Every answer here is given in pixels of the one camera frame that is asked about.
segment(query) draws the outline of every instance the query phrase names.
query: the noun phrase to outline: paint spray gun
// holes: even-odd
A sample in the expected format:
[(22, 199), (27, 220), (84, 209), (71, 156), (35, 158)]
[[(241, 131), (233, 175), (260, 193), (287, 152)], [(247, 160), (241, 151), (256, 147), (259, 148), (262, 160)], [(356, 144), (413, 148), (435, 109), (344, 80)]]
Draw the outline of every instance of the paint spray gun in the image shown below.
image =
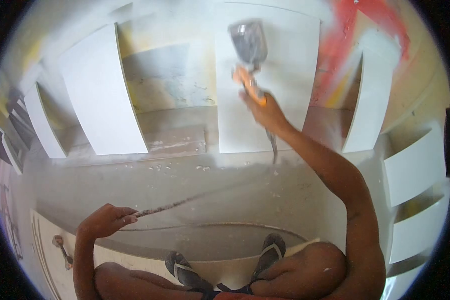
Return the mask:
[[(228, 32), (238, 58), (246, 66), (249, 66), (249, 68), (246, 68), (244, 65), (237, 64), (233, 70), (232, 78), (235, 82), (243, 85), (245, 92), (255, 102), (265, 107), (267, 105), (265, 93), (258, 87), (257, 81), (253, 77), (255, 72), (260, 71), (260, 64), (265, 61), (268, 55), (262, 21), (259, 19), (239, 21), (228, 26)], [(268, 130), (266, 132), (273, 150), (273, 164), (275, 164), (278, 152), (276, 137)]]

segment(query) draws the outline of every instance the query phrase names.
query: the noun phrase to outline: shorts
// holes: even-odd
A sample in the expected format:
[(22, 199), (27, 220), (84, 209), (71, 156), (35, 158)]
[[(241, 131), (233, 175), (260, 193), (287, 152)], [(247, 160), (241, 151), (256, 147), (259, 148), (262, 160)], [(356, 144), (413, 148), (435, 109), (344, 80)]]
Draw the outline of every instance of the shorts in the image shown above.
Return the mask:
[(252, 289), (250, 288), (252, 283), (253, 282), (240, 289), (231, 290), (228, 292), (203, 290), (201, 288), (193, 288), (189, 291), (202, 293), (203, 297), (201, 300), (285, 300), (282, 298), (259, 297), (253, 295)]

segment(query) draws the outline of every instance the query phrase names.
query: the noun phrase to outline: wall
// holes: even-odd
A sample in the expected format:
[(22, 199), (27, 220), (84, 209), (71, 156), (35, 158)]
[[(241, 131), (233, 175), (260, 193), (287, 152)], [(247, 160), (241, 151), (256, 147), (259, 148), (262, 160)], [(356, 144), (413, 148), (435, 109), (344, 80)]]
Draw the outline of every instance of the wall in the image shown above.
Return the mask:
[[(216, 105), (215, 1), (36, 0), (17, 27), (3, 60), (0, 95), (8, 94), (7, 87), (26, 93), (38, 81), (48, 95), (45, 105), (54, 127), (78, 124), (57, 58), (96, 29), (117, 22), (124, 71), (137, 113)], [(441, 64), (432, 38), (405, 0), (246, 2), (321, 20), (312, 106), (354, 110), (360, 86), (356, 70), (361, 38), (377, 30), (395, 40), (402, 57), (395, 70), (385, 130), (411, 112)]]

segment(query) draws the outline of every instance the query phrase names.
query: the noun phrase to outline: spray gun handle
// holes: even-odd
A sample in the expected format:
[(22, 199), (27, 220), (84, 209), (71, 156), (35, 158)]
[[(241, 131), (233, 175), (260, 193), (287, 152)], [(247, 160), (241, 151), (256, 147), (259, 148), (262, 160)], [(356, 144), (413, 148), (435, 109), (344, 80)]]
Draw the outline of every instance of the spray gun handle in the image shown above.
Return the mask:
[(237, 65), (232, 74), (232, 78), (235, 82), (243, 85), (246, 93), (255, 100), (258, 105), (265, 107), (267, 99), (265, 98), (264, 92), (258, 87), (252, 72), (249, 72), (241, 65)]

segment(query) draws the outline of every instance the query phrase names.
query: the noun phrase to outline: flip-flop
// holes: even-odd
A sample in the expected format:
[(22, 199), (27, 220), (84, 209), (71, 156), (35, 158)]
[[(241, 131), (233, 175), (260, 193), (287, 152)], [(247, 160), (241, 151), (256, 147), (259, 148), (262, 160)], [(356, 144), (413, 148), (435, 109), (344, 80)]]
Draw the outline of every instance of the flip-flop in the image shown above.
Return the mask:
[(260, 258), (255, 271), (253, 271), (251, 281), (254, 282), (259, 279), (262, 272), (281, 260), (285, 251), (284, 239), (279, 234), (270, 233), (263, 242)]
[(214, 286), (201, 278), (192, 269), (192, 266), (185, 257), (176, 251), (168, 253), (165, 259), (165, 267), (173, 277), (186, 287), (199, 288), (206, 291), (214, 290)]

